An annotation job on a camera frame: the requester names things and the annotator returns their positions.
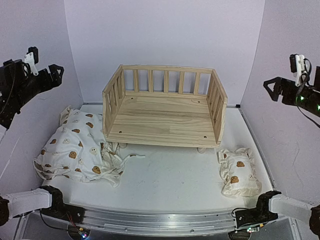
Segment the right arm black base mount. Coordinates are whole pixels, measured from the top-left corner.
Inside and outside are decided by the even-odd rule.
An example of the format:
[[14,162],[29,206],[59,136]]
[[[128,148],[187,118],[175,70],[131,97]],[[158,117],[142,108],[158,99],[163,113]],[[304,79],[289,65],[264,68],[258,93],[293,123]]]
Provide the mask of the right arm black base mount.
[[231,216],[235,218],[237,230],[267,224],[270,221],[277,220],[279,217],[277,213],[271,212],[268,206],[255,208],[237,207],[231,212]]

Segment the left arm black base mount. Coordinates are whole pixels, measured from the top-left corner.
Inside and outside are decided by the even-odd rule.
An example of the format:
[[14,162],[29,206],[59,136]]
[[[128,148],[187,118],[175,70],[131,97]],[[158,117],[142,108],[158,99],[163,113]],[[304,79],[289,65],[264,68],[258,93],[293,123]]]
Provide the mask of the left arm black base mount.
[[40,210],[45,216],[69,221],[74,225],[80,224],[85,215],[85,209],[83,207],[66,204],[62,198],[53,198],[50,207],[41,208]]

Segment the bear print cream cushion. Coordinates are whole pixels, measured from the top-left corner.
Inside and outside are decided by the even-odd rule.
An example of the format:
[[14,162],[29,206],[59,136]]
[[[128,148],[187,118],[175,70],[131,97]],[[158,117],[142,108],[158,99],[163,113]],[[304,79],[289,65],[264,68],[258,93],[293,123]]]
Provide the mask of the bear print cream cushion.
[[101,114],[67,107],[60,114],[60,126],[33,160],[33,166],[46,181],[58,176],[80,183],[106,180],[116,188],[131,158],[140,155],[121,157],[120,144],[105,140]]

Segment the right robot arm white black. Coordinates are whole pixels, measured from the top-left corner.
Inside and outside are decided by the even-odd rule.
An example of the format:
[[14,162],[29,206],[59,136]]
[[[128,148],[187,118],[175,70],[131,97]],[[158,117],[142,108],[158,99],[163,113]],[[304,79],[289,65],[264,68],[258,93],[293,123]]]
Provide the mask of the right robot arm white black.
[[[275,77],[263,82],[263,87],[273,101],[282,96],[282,103],[296,106],[298,110],[320,116],[320,67],[315,69],[314,84],[302,83],[296,86],[292,80]],[[316,236],[320,235],[320,206],[304,203],[287,197],[279,191],[269,191],[260,195],[257,207],[252,209],[252,218],[262,222],[270,214],[282,214],[308,224],[309,229]]]

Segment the wooden pet bed frame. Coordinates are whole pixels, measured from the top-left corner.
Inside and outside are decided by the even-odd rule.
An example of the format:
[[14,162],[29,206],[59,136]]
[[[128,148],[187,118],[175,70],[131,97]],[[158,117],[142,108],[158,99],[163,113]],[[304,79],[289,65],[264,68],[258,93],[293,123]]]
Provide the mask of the wooden pet bed frame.
[[228,97],[215,69],[120,65],[102,91],[109,142],[197,148],[221,145]]

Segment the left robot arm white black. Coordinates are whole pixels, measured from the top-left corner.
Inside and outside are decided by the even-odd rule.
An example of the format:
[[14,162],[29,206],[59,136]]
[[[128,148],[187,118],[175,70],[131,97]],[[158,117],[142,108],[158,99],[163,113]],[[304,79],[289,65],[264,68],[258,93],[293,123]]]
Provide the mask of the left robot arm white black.
[[[56,64],[32,73],[31,64],[8,60],[0,67],[0,125],[8,130],[15,115],[36,95],[62,84],[64,68]],[[0,198],[0,225],[35,210],[48,209],[57,219],[67,214],[63,194],[52,186],[7,194]]]

